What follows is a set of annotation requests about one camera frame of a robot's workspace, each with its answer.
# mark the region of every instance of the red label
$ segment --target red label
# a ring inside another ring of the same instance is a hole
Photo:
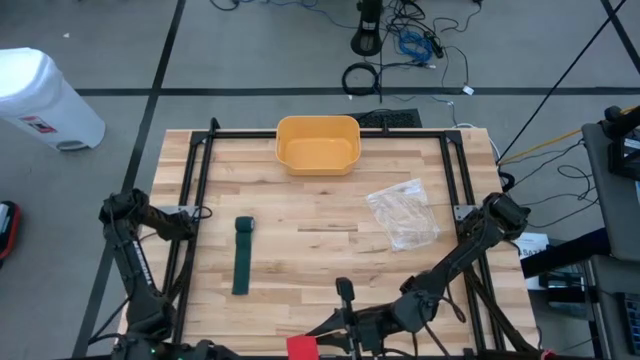
[[[58,131],[44,122],[39,116],[23,116],[19,118],[23,123],[31,126],[41,134],[57,133]]]

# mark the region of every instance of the red block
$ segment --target red block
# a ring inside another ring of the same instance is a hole
[[[287,338],[289,360],[318,360],[318,344],[313,336],[294,336]]]

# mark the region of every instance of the red object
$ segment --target red object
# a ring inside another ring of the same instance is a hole
[[[313,336],[294,336],[287,338],[289,360],[318,360],[318,344]]]
[[[20,223],[20,207],[11,201],[3,201],[4,205],[9,207],[8,216],[9,224],[5,229],[2,229],[4,224],[0,224],[0,260],[9,255],[11,249],[16,243],[16,236],[18,234],[18,224]]]

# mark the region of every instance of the yellow plastic bin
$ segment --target yellow plastic bin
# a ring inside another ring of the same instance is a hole
[[[350,116],[288,116],[276,156],[290,175],[346,175],[360,158],[360,125]]]

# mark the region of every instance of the green velcro strap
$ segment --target green velcro strap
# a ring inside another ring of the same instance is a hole
[[[250,216],[236,218],[236,260],[233,270],[233,295],[249,294],[251,273],[251,232],[255,221]]]

